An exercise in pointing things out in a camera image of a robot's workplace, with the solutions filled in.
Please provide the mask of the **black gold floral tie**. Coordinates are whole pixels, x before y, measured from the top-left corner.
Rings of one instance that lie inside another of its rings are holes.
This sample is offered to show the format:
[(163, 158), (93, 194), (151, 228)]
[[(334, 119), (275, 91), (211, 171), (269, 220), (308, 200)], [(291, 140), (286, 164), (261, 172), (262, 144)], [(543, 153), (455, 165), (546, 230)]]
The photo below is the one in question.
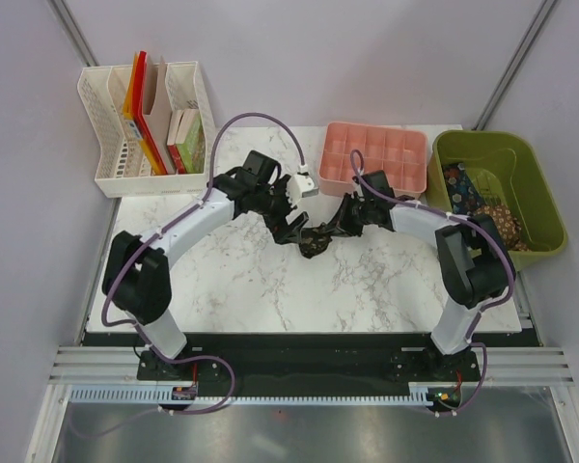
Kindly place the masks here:
[(332, 242), (333, 234), (334, 227), (324, 223), (317, 227), (303, 228), (298, 241), (301, 256), (312, 259), (324, 253)]

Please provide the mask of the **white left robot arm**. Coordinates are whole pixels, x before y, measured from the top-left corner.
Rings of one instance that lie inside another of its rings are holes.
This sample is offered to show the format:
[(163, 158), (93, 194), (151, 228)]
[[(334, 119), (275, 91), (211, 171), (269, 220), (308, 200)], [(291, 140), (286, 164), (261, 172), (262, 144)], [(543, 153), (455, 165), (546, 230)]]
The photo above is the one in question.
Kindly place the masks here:
[(305, 212), (288, 219), (318, 187), (301, 164), (293, 175), (283, 175), (278, 161), (252, 150), (244, 163), (214, 177), (204, 194), (171, 219), (142, 234), (127, 231), (112, 240), (102, 280), (106, 305), (127, 315), (126, 323), (143, 334), (159, 354), (159, 368), (172, 379), (192, 369), (192, 356), (184, 350), (185, 334), (169, 305), (170, 271), (178, 260), (204, 237), (242, 214), (259, 214), (275, 243), (296, 243), (308, 220)]

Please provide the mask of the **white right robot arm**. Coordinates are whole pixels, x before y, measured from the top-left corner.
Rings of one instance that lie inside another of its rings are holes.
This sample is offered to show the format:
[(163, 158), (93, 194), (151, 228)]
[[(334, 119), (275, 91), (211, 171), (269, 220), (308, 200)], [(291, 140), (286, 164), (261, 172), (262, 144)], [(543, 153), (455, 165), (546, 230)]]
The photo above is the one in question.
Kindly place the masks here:
[(433, 349), (422, 364), (429, 377), (445, 379), (457, 368), (456, 354), (470, 347), (483, 313), (511, 298), (516, 273), (506, 245), (488, 215), (458, 216), (410, 197), (393, 198), (381, 171), (355, 180), (361, 191), (343, 196), (322, 233), (354, 237), (374, 225), (413, 236), (436, 251), (448, 297), (430, 334)]

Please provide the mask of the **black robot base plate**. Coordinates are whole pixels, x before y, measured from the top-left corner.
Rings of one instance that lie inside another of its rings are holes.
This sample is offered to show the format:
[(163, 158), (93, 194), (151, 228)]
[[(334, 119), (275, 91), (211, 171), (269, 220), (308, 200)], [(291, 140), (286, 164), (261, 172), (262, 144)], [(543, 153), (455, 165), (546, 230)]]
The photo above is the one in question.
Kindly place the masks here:
[(84, 346), (130, 353), (140, 381), (192, 381), (204, 397), (357, 398), (408, 395), (412, 384), (536, 386), (546, 356), (533, 332), (479, 337), (446, 356), (425, 334), (193, 334), (170, 365), (134, 334), (91, 334)]

